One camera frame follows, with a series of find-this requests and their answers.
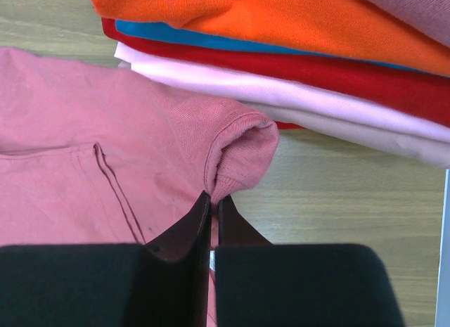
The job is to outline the folded orange shirt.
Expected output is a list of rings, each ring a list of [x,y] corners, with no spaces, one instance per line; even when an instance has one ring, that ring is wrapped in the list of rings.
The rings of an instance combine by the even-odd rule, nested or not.
[[[449,49],[366,0],[91,0],[104,18],[449,74]]]

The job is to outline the folded light pink shirt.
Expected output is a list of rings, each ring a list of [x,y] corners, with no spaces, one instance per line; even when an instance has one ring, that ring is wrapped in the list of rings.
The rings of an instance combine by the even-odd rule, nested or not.
[[[149,55],[123,43],[117,44],[115,57],[155,82],[233,98],[275,121],[449,168],[448,127],[369,100],[302,83]]]

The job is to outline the folded pink shirt on stack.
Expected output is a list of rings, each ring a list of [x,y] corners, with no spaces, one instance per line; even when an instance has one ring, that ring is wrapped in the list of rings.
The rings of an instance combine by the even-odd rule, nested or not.
[[[449,0],[367,0],[419,32],[449,46]]]

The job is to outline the folded bottom red shirt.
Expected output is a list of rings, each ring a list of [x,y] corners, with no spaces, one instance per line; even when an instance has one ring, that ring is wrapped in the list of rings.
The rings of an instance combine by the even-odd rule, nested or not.
[[[293,123],[276,122],[276,125],[280,130],[303,129],[303,127]]]

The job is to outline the folded red shirt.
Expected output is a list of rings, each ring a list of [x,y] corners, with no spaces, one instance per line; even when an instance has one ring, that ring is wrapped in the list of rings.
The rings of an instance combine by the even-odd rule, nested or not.
[[[276,125],[280,130],[303,129],[303,127],[293,123],[276,122]]]
[[[300,82],[366,98],[380,105],[449,125],[449,78],[344,58],[249,53],[170,44],[131,37],[103,18],[107,37],[144,54]]]

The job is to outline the pink t-shirt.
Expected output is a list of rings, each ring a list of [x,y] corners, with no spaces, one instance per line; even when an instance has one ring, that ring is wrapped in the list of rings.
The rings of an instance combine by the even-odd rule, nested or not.
[[[148,243],[255,187],[278,138],[233,99],[2,48],[1,244]]]

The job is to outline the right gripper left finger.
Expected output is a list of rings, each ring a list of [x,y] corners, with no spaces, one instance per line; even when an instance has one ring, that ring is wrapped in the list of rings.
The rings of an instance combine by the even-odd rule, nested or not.
[[[210,197],[144,245],[1,249],[2,326],[205,326]]]

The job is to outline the folded blue shirt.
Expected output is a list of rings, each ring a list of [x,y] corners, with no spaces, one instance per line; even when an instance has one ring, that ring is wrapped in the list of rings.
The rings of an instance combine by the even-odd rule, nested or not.
[[[392,68],[404,68],[421,72],[432,72],[429,69],[404,61],[398,56],[344,56],[336,53],[324,53],[308,50],[289,49],[283,46],[263,44],[254,41],[243,41],[230,39],[210,34],[202,34],[188,30],[178,30],[164,23],[132,23],[126,21],[116,21],[103,19],[104,25],[109,25],[113,32],[116,32],[121,38],[129,37],[138,41],[151,40],[161,41],[169,44],[181,44],[185,46],[197,46],[207,49],[217,49],[222,51],[239,51],[250,53],[275,53],[283,55],[315,55],[334,58],[346,58],[360,60],[369,63],[377,63]]]

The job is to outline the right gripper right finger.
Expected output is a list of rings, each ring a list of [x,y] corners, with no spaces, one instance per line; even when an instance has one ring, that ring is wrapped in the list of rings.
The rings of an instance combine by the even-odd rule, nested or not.
[[[219,326],[403,326],[385,265],[359,244],[274,245],[219,203]]]

